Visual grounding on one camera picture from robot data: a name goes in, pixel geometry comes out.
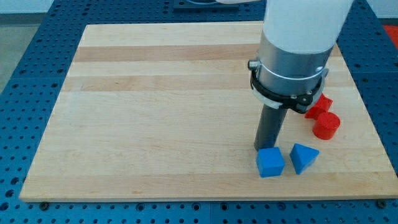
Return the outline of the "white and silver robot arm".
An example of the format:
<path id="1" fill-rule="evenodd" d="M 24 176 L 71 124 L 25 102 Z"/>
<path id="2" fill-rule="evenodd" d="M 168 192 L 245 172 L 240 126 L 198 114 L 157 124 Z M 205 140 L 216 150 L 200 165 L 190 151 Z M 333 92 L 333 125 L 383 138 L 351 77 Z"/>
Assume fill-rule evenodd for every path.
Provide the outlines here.
<path id="1" fill-rule="evenodd" d="M 267 0 L 250 86 L 262 102 L 256 150 L 274 147 L 288 110 L 306 113 L 320 98 L 326 63 L 353 0 Z"/>

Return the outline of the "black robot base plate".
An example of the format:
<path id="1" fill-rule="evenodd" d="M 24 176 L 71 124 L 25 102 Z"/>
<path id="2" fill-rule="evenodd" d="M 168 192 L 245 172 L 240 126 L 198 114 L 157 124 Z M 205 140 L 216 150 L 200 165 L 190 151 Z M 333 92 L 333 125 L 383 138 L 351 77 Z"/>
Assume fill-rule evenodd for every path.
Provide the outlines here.
<path id="1" fill-rule="evenodd" d="M 238 8 L 238 4 L 222 4 L 216 0 L 173 0 L 173 9 L 229 9 Z"/>

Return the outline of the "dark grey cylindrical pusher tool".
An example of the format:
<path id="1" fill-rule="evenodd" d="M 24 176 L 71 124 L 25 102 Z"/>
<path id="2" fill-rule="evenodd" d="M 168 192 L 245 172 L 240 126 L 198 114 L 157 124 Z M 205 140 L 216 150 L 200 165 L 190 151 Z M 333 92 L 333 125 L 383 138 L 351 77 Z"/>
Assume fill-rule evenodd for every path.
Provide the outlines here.
<path id="1" fill-rule="evenodd" d="M 256 138 L 254 140 L 255 150 L 258 151 L 275 146 L 286 113 L 286 109 L 274 109 L 267 105 L 262 107 Z"/>

